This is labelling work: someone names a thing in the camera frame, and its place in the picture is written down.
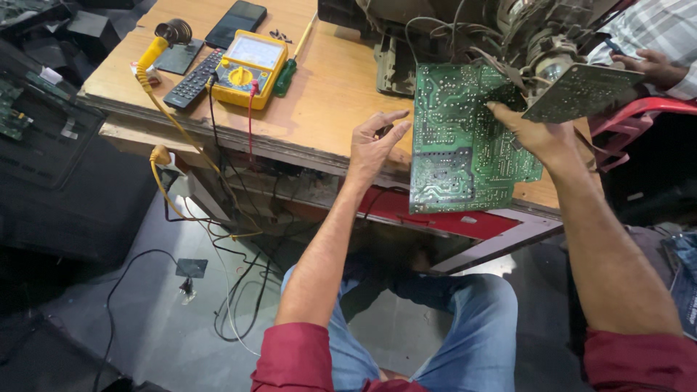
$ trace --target green screwdriver handle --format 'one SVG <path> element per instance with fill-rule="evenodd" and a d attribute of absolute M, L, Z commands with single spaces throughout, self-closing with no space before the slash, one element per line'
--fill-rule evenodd
<path fill-rule="evenodd" d="M 273 93 L 277 97 L 283 98 L 288 92 L 288 88 L 291 86 L 291 80 L 293 79 L 293 74 L 296 73 L 298 69 L 298 63 L 295 60 L 289 59 L 281 68 L 281 73 L 276 79 L 276 84 L 273 85 Z"/>

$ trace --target analog multimeter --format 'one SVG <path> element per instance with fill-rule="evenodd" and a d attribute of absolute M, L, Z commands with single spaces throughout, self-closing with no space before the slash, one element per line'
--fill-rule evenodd
<path fill-rule="evenodd" d="M 237 30 L 235 40 L 215 68 L 218 81 L 210 93 L 219 101 L 249 107 L 252 80 L 256 80 L 259 92 L 252 98 L 252 109 L 263 109 L 287 59 L 285 42 Z"/>

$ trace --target multimeter knob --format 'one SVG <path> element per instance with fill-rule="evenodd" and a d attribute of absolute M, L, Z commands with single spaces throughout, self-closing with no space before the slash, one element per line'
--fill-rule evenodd
<path fill-rule="evenodd" d="M 245 84 L 249 84 L 252 79 L 254 79 L 254 76 L 249 70 L 245 70 L 244 67 L 241 66 L 231 71 L 228 79 L 230 83 L 235 86 L 244 86 Z"/>

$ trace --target plaid shirt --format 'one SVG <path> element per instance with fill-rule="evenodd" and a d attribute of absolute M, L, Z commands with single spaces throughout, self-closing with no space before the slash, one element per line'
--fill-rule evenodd
<path fill-rule="evenodd" d="M 697 98 L 697 1 L 639 0 L 600 29 L 612 35 L 612 40 L 631 57 L 637 49 L 652 49 L 664 53 L 673 66 L 689 67 L 687 76 L 666 94 L 678 99 Z M 601 43 L 589 55 L 588 63 L 610 64 L 611 49 Z"/>

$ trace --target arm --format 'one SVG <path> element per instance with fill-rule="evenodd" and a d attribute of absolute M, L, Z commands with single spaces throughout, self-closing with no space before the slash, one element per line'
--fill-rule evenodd
<path fill-rule="evenodd" d="M 275 325 L 308 322 L 326 327 L 329 324 L 358 205 L 411 123 L 402 121 L 380 140 L 375 138 L 375 132 L 408 113 L 408 110 L 379 112 L 353 130 L 351 163 L 344 187 L 289 278 Z"/>
<path fill-rule="evenodd" d="M 487 106 L 552 177 L 588 326 L 623 334 L 682 337 L 670 293 L 596 189 L 576 150 L 573 125 L 533 123 L 504 104 Z"/>
<path fill-rule="evenodd" d="M 637 61 L 619 54 L 612 54 L 611 58 L 623 63 L 628 70 L 644 73 L 644 82 L 653 84 L 666 95 L 682 100 L 697 98 L 697 63 L 676 67 L 665 54 L 649 49 L 639 49 L 636 55 L 644 60 Z"/>

